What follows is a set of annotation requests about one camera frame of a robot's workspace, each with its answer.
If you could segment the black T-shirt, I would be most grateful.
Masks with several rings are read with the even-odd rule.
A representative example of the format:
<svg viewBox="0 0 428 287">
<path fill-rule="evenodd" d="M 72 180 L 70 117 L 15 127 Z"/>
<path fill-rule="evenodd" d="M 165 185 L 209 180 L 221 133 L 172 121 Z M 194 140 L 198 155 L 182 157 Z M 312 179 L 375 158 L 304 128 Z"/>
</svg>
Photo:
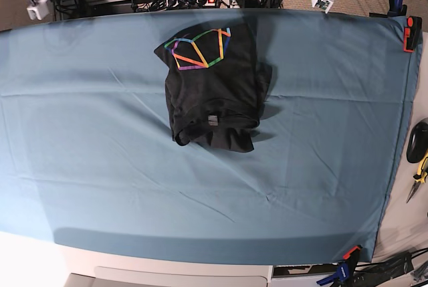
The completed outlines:
<svg viewBox="0 0 428 287">
<path fill-rule="evenodd" d="M 246 23 L 188 27 L 154 54 L 168 67 L 165 97 L 172 139 L 238 153 L 253 150 L 272 71 L 257 63 Z"/>
</svg>

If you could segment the orange black clamp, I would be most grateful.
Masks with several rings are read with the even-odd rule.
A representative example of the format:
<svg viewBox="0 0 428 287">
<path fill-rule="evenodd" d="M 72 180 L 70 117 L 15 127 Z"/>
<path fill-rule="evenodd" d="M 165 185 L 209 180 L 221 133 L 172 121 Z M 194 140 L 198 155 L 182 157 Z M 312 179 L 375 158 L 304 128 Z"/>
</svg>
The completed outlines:
<svg viewBox="0 0 428 287">
<path fill-rule="evenodd" d="M 422 18 L 409 16 L 404 28 L 403 51 L 412 53 L 419 43 L 419 36 L 422 30 Z"/>
</svg>

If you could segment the white power strip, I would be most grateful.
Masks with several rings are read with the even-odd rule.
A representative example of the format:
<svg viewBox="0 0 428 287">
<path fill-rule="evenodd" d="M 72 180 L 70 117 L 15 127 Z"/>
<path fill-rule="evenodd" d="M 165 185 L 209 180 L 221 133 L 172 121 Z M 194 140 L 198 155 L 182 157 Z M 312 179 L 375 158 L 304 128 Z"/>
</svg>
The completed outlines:
<svg viewBox="0 0 428 287">
<path fill-rule="evenodd" d="M 180 9 L 213 9 L 230 7 L 230 0 L 144 0 L 138 2 L 135 11 L 155 12 Z"/>
</svg>

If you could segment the blue table cloth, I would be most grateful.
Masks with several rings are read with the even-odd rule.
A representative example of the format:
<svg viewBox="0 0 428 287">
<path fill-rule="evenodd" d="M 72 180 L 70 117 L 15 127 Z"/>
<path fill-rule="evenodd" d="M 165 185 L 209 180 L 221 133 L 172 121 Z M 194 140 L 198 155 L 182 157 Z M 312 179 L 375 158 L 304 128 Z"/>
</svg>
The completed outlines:
<svg viewBox="0 0 428 287">
<path fill-rule="evenodd" d="M 250 153 L 177 145 L 154 49 L 248 23 L 273 71 Z M 423 48 L 406 20 L 282 9 L 113 15 L 1 33 L 1 230 L 124 256 L 372 258 Z"/>
</svg>

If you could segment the black computer mouse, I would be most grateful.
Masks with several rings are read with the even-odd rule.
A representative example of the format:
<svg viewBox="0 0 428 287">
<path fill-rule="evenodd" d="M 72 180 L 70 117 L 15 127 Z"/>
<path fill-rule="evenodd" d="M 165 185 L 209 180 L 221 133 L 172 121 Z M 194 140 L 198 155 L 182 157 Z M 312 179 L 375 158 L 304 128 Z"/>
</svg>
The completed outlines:
<svg viewBox="0 0 428 287">
<path fill-rule="evenodd" d="M 419 163 L 427 152 L 427 119 L 418 122 L 411 130 L 406 158 L 409 163 Z"/>
</svg>

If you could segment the blue orange clamp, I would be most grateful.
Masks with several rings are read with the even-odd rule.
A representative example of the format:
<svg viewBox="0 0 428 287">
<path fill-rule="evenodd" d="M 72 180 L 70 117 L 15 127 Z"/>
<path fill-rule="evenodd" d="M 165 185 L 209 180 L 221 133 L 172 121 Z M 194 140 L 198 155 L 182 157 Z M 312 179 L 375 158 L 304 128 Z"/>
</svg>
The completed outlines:
<svg viewBox="0 0 428 287">
<path fill-rule="evenodd" d="M 319 286 L 346 286 L 353 277 L 354 271 L 360 259 L 361 245 L 356 245 L 343 255 L 341 261 L 332 275 L 318 280 Z"/>
</svg>

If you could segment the yellow handled pliers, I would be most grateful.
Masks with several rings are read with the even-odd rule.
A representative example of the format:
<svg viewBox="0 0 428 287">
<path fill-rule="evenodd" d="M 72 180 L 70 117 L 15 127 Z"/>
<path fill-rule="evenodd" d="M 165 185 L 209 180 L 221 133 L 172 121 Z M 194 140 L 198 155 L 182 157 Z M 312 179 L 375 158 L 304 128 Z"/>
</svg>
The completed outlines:
<svg viewBox="0 0 428 287">
<path fill-rule="evenodd" d="M 406 203 L 408 203 L 414 197 L 414 195 L 416 194 L 420 186 L 426 181 L 427 159 L 428 159 L 427 153 L 425 153 L 424 157 L 421 159 L 421 161 L 418 164 L 417 172 L 413 175 L 414 183 L 413 183 L 413 186 L 411 187 Z"/>
</svg>

